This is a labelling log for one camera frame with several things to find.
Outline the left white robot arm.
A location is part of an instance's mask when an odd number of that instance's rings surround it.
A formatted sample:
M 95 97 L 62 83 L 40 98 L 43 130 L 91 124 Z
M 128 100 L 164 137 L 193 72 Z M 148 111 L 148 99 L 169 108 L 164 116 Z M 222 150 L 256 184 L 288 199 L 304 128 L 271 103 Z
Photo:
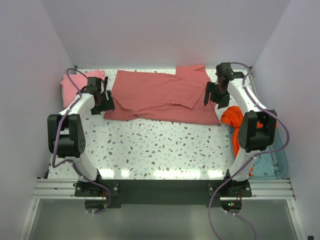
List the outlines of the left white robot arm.
M 107 90 L 108 77 L 88 77 L 87 85 L 76 94 L 65 110 L 47 117 L 48 149 L 52 153 L 51 166 L 58 168 L 68 163 L 81 182 L 87 182 L 86 191 L 99 196 L 104 184 L 99 171 L 86 154 L 86 137 L 82 119 L 115 109 L 112 93 Z

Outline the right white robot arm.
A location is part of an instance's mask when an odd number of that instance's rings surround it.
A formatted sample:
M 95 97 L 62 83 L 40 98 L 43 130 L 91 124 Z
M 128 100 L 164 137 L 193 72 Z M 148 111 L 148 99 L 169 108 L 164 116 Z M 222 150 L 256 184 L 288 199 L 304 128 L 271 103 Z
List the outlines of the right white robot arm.
M 239 182 L 248 180 L 250 170 L 260 155 L 269 154 L 267 148 L 273 144 L 277 126 L 277 114 L 261 105 L 257 97 L 246 84 L 250 75 L 234 71 L 230 62 L 216 66 L 216 82 L 207 82 L 204 94 L 204 105 L 214 102 L 218 108 L 229 106 L 233 98 L 243 114 L 238 129 L 239 151 L 234 163 L 228 170 L 228 181 L 223 183 L 223 192 L 230 197 L 240 190 Z

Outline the dusty red t shirt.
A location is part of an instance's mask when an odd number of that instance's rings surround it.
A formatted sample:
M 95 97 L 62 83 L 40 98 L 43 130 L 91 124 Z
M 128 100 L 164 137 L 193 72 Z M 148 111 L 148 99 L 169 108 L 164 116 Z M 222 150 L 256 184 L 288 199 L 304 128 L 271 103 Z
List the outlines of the dusty red t shirt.
M 218 125 L 216 104 L 204 104 L 210 80 L 203 64 L 177 66 L 175 74 L 118 70 L 111 90 L 115 109 L 104 119 Z

